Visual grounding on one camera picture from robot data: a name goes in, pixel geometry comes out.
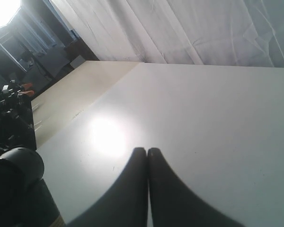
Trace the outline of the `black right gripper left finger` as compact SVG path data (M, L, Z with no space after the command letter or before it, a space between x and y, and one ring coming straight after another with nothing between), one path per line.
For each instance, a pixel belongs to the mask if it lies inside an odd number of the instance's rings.
M148 159L146 150L133 152L113 185L69 227L146 227L148 220Z

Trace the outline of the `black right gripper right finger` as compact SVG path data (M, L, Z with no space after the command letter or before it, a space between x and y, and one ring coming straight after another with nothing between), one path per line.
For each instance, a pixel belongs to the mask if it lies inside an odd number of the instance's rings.
M155 227L241 227L193 193L172 170L159 148L148 150L148 179Z

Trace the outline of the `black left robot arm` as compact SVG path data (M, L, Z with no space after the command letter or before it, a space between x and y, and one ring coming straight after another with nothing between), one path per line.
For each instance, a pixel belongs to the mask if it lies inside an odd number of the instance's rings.
M0 156L0 227L64 227L43 179L41 156L14 148Z

